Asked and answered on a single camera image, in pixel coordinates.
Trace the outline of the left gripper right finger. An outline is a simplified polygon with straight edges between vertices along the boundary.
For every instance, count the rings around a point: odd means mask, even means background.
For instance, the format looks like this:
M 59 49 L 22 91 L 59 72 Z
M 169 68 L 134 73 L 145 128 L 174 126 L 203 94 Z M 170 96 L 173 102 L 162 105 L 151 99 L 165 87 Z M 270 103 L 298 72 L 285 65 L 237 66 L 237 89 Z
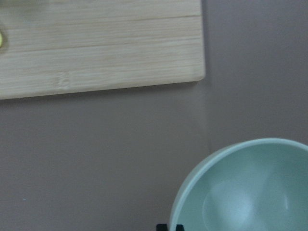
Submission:
M 182 224 L 177 224 L 175 231 L 184 231 L 184 226 Z

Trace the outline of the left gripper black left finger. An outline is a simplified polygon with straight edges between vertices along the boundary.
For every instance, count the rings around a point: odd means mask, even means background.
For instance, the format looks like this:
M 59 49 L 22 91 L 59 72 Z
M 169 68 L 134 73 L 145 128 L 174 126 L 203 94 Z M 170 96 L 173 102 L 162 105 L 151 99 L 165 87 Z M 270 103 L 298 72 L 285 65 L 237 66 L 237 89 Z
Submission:
M 157 224 L 156 231 L 169 231 L 167 224 Z

